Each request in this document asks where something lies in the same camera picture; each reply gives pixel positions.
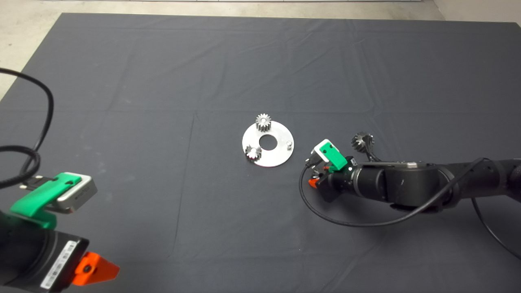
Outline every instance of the concrete floor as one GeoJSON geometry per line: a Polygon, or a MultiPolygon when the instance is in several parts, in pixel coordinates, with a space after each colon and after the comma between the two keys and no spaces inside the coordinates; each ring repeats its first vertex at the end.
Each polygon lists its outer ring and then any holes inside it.
{"type": "MultiPolygon", "coordinates": [[[[0,67],[21,70],[68,13],[444,20],[432,0],[409,3],[226,3],[0,0],[0,67]]],[[[0,99],[14,78],[0,75],[0,99]]]]}

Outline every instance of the barcode label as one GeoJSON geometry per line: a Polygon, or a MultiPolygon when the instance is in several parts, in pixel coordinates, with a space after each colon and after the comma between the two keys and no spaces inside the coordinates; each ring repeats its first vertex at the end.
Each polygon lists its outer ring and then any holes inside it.
{"type": "Polygon", "coordinates": [[[41,283],[40,287],[44,289],[50,289],[52,287],[54,281],[60,274],[61,269],[64,267],[67,260],[69,260],[69,257],[77,244],[78,243],[76,241],[67,241],[67,244],[65,244],[65,247],[61,250],[60,254],[56,258],[56,261],[54,261],[53,266],[43,279],[43,282],[41,283]]]}

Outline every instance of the metal gear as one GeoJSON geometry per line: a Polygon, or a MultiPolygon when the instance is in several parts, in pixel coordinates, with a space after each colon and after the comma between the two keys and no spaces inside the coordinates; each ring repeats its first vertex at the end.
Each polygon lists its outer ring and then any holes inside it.
{"type": "Polygon", "coordinates": [[[355,151],[361,152],[361,153],[366,153],[367,152],[367,146],[366,146],[366,143],[365,143],[365,140],[364,140],[364,138],[366,138],[366,137],[370,137],[370,139],[368,140],[369,144],[370,144],[369,147],[370,148],[373,147],[373,142],[374,142],[373,136],[371,134],[369,134],[369,133],[366,133],[366,132],[359,132],[351,140],[351,145],[353,146],[355,151]]]}
{"type": "Polygon", "coordinates": [[[255,119],[255,124],[257,125],[258,131],[268,131],[271,128],[271,117],[266,113],[260,114],[255,119]]]}
{"type": "Polygon", "coordinates": [[[262,154],[262,149],[259,146],[254,148],[251,145],[248,145],[244,153],[246,154],[248,160],[254,162],[261,158],[260,155],[262,154]]]}

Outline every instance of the metal plate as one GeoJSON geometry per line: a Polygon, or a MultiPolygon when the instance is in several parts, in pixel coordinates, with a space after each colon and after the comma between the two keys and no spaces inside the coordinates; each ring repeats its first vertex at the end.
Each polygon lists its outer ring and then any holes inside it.
{"type": "Polygon", "coordinates": [[[276,121],[271,121],[271,128],[264,132],[258,131],[255,123],[248,127],[242,137],[243,152],[248,145],[262,149],[260,159],[254,161],[255,164],[262,167],[275,167],[284,163],[291,157],[293,149],[295,148],[295,141],[286,126],[276,121]],[[273,150],[265,150],[261,148],[260,140],[261,137],[265,135],[271,135],[277,140],[277,146],[273,150]],[[289,150],[288,141],[291,142],[291,149],[289,150]]]}

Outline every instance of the gray cloth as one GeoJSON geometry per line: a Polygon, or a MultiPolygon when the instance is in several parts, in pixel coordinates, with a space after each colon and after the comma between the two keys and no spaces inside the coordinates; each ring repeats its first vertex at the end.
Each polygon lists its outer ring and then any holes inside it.
{"type": "MultiPolygon", "coordinates": [[[[297,181],[324,138],[363,160],[350,147],[358,131],[386,160],[519,157],[520,52],[514,23],[62,15],[24,69],[56,97],[39,174],[93,176],[98,194],[57,229],[121,266],[69,292],[519,292],[521,263],[468,200],[345,228],[312,214],[297,181]],[[293,133],[279,167],[242,153],[259,113],[293,133]]],[[[0,103],[2,144],[32,145],[44,113],[43,93],[16,81],[0,103]]],[[[402,215],[305,190],[339,219],[402,215]]],[[[1,193],[3,210],[24,194],[1,193]]],[[[479,202],[521,250],[521,206],[479,202]]]]}

